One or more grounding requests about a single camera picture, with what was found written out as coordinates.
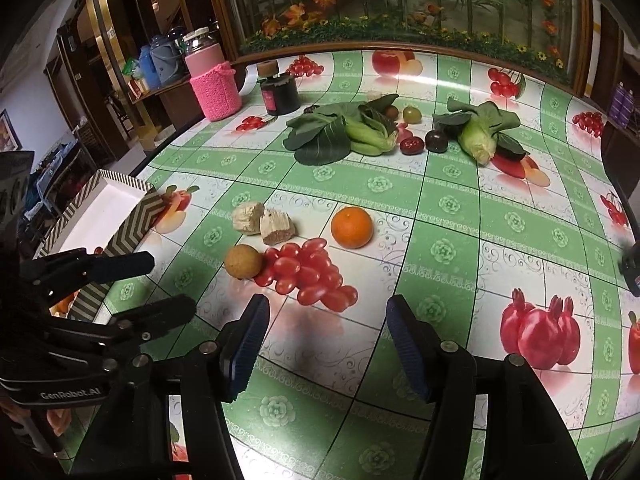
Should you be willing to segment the left hand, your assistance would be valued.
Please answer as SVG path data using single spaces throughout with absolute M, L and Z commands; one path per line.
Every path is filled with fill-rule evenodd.
M 4 391 L 0 396 L 1 411 L 9 417 L 9 419 L 22 424 L 25 419 L 30 417 L 30 411 L 27 408 L 21 408 L 15 404 Z M 72 411 L 69 408 L 58 408 L 57 410 L 47 411 L 47 421 L 57 437 L 61 437 L 65 430 L 72 422 Z

